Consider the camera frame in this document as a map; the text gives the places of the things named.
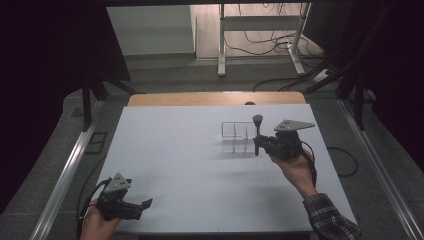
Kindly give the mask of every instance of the wooden edge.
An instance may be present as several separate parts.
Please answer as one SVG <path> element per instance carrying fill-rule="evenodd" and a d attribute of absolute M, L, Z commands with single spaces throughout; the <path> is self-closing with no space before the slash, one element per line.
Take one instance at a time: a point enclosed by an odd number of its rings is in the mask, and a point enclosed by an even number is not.
<path fill-rule="evenodd" d="M 201 92 L 158 93 L 131 96 L 128 106 L 211 106 L 211 105 L 305 104 L 300 92 Z"/>

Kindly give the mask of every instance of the checkered shirt sleeve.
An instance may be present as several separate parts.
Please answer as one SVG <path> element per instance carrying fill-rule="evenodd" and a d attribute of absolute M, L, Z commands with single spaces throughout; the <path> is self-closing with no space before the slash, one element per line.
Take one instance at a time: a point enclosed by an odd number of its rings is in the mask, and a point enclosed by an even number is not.
<path fill-rule="evenodd" d="M 303 204 L 320 239 L 360 239 L 358 225 L 340 215 L 326 194 L 319 193 L 307 198 Z"/>

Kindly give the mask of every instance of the white tabletop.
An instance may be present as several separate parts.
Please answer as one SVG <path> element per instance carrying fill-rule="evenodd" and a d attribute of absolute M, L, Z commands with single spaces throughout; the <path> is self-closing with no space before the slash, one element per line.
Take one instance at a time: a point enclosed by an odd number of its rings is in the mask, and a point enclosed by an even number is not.
<path fill-rule="evenodd" d="M 122 221 L 127 233 L 216 233 L 312 231 L 302 198 L 264 150 L 223 153 L 221 123 L 264 120 L 273 136 L 284 119 L 316 125 L 308 104 L 250 106 L 126 107 L 101 180 L 120 172 L 132 179 L 124 200 L 153 198 L 140 220 Z M 317 190 L 355 222 L 325 147 L 319 126 L 299 130 L 314 150 Z"/>

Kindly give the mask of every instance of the human hand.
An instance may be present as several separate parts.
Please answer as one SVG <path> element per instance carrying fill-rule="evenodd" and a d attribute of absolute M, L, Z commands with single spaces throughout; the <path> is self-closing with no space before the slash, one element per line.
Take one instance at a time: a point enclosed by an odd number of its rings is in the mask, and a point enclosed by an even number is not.
<path fill-rule="evenodd" d="M 312 155 L 308 151 L 304 151 L 311 159 L 313 159 Z M 284 176 L 299 191 L 303 199 L 314 196 L 318 193 L 312 182 L 311 170 L 305 157 L 299 155 L 298 157 L 290 160 L 282 160 L 270 155 L 270 158 L 272 162 L 281 168 Z"/>
<path fill-rule="evenodd" d="M 80 240 L 108 240 L 121 221 L 119 218 L 106 221 L 96 207 L 96 203 L 97 200 L 93 200 L 90 204 Z"/>

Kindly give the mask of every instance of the black cable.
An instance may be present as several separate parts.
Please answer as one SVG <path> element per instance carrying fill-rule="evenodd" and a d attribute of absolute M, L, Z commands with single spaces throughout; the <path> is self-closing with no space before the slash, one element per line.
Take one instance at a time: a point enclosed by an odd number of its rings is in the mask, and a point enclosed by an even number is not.
<path fill-rule="evenodd" d="M 276 46 L 274 46 L 271 50 L 269 50 L 269 51 L 266 51 L 266 52 L 263 52 L 263 53 L 253 53 L 253 52 L 249 52 L 249 51 L 247 51 L 247 50 L 244 50 L 244 49 L 241 49 L 241 48 L 236 48 L 236 47 L 232 47 L 232 46 L 230 46 L 230 45 L 228 45 L 228 43 L 227 43 L 227 40 L 225 39 L 225 37 L 224 37 L 224 42 L 225 42 L 225 45 L 227 45 L 227 47 L 228 48 L 230 48 L 230 49 L 233 49 L 233 50 L 239 50 L 239 51 L 243 51 L 243 52 L 246 52 L 246 53 L 249 53 L 249 54 L 252 54 L 252 55 L 265 55 L 265 54 L 267 54 L 267 53 L 270 53 L 270 52 L 272 52 L 275 48 L 276 48 Z"/>
<path fill-rule="evenodd" d="M 304 142 L 304 141 L 300 141 L 300 142 L 302 142 L 303 144 L 305 144 L 306 146 L 308 146 L 309 149 L 311 150 L 312 159 L 309 156 L 309 154 L 306 153 L 305 150 L 302 150 L 301 154 L 306 159 L 306 161 L 308 162 L 309 170 L 311 170 L 312 183 L 314 184 L 314 187 L 316 187 L 316 185 L 317 185 L 317 175 L 318 174 L 317 174 L 317 169 L 315 168 L 315 154 L 314 154 L 314 150 L 312 150 L 312 147 L 309 144 L 307 144 L 306 142 Z"/>
<path fill-rule="evenodd" d="M 346 153 L 352 159 L 353 163 L 355 164 L 355 168 L 353 169 L 352 172 L 347 173 L 347 174 L 337 173 L 337 175 L 339 177 L 351 177 L 351 176 L 355 175 L 356 172 L 358 172 L 358 168 L 359 168 L 358 160 L 356 160 L 356 158 L 350 152 L 344 150 L 343 148 L 339 148 L 339 147 L 327 147 L 327 149 L 328 150 L 338 150 L 338 151 Z"/>
<path fill-rule="evenodd" d="M 81 204 L 81 197 L 82 197 L 82 193 L 84 192 L 85 186 L 88 183 L 88 180 L 90 179 L 90 177 L 93 175 L 94 171 L 96 171 L 96 169 L 99 167 L 100 163 L 102 163 L 104 160 L 106 159 L 106 156 L 103 156 L 99 162 L 96 164 L 96 166 L 94 166 L 94 168 L 91 170 L 90 174 L 88 174 L 87 178 L 85 179 L 84 184 L 82 185 L 81 191 L 78 195 L 78 202 L 77 202 L 77 209 L 75 211 L 76 213 L 76 221 L 78 222 L 79 220 L 79 212 L 80 212 L 80 204 Z"/>
<path fill-rule="evenodd" d="M 328 64 L 329 64 L 328 61 L 323 61 L 317 67 L 313 68 L 308 74 L 302 76 L 302 78 L 300 78 L 299 81 L 296 81 L 294 83 L 290 83 L 290 84 L 287 84 L 285 86 L 282 86 L 280 89 L 278 89 L 278 92 L 282 92 L 283 90 L 287 90 L 291 87 L 297 86 L 299 84 L 302 84 L 302 83 L 308 81 L 309 77 L 317 74 L 320 70 L 324 69 Z"/>
<path fill-rule="evenodd" d="M 112 181 L 111 178 L 107 179 L 107 180 L 103 180 L 101 181 L 99 184 L 97 184 L 97 186 L 93 189 L 93 191 L 91 191 L 90 195 L 88 196 L 88 198 L 85 201 L 85 204 L 83 206 L 83 208 L 81 209 L 81 212 L 79 214 L 78 217 L 78 221 L 77 221 L 77 240 L 80 239 L 81 237 L 81 233 L 82 233 L 82 227 L 84 225 L 84 219 L 85 219 L 85 214 L 90 206 L 90 202 L 91 202 L 91 198 L 94 196 L 94 194 L 97 192 L 97 190 L 103 186 L 103 185 L 107 185 L 110 183 L 110 181 Z"/>
<path fill-rule="evenodd" d="M 262 81 L 262 82 L 259 82 L 259 83 L 255 84 L 255 85 L 253 86 L 252 91 L 253 91 L 253 92 L 255 92 L 256 88 L 257 88 L 259 85 L 262 85 L 262 84 L 265 84 L 265 83 L 275 82 L 275 81 L 283 81 L 283 80 L 297 80 L 297 79 L 301 79 L 301 78 L 298 78 L 298 77 L 297 77 L 297 78 L 275 78 L 275 79 L 268 79 L 268 80 L 265 80 L 265 81 Z"/>
<path fill-rule="evenodd" d="M 307 74 L 305 74 L 305 75 L 303 75 L 303 76 L 301 76 L 301 77 L 297 77 L 297 78 L 275 78 L 275 79 L 268 79 L 268 80 L 264 80 L 264 81 L 262 81 L 262 82 L 259 82 L 259 83 L 257 83 L 257 84 L 255 84 L 254 86 L 253 86 L 253 88 L 252 88 L 252 91 L 253 92 L 255 92 L 256 91 L 256 88 L 259 86 L 259 85 L 262 85 L 262 84 L 265 84 L 265 83 L 269 83 L 269 82 L 275 82 L 275 81 L 282 81 L 282 80 L 299 80 L 299 81 L 296 81 L 296 82 L 294 82 L 294 83 L 291 83 L 291 84 L 288 84 L 288 85 L 285 85 L 285 86 L 283 86 L 282 88 L 280 88 L 279 90 L 278 90 L 278 92 L 281 92 L 282 90 L 284 90 L 285 88 L 289 88 L 289 87 L 293 87 L 293 86 L 296 86 L 296 85 L 298 85 L 298 84 L 300 84 L 300 83 L 303 83 L 304 81 L 306 81 L 306 80 L 308 80 L 309 79 L 309 77 L 310 76 L 313 76 L 314 74 L 316 74 L 319 70 L 322 70 L 326 65 L 327 65 L 328 63 L 321 63 L 320 65 L 318 65 L 316 68 L 313 68 L 309 73 L 307 73 Z"/>
<path fill-rule="evenodd" d="M 308 146 L 309 150 L 311 150 L 312 160 L 315 161 L 315 153 L 314 153 L 314 150 L 312 149 L 312 147 L 308 143 L 306 143 L 304 141 L 301 141 L 301 142 L 303 144 L 305 144 L 306 146 Z"/>

